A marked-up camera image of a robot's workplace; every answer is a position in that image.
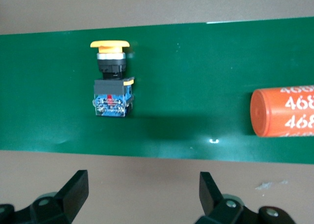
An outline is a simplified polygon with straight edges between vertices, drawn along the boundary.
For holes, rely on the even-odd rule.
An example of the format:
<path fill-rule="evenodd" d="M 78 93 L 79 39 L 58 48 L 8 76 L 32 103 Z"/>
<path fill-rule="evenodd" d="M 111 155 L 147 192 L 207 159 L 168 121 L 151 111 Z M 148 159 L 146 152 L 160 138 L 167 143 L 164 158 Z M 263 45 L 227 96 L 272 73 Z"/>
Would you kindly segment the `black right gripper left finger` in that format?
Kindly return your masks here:
<path fill-rule="evenodd" d="M 2 224 L 71 224 L 89 195 L 88 171 L 78 170 L 58 191 L 39 196 L 28 207 L 16 211 L 0 205 Z"/>

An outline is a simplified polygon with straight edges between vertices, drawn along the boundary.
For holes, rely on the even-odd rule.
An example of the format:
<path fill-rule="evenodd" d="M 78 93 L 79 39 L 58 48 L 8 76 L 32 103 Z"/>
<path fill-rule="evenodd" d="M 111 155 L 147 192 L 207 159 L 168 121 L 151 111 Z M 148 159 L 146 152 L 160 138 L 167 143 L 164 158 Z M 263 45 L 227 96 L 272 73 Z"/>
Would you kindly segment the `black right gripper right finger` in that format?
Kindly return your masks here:
<path fill-rule="evenodd" d="M 200 172 L 199 198 L 204 211 L 197 224 L 294 224 L 284 210 L 263 206 L 257 213 L 232 197 L 224 197 L 209 172 Z"/>

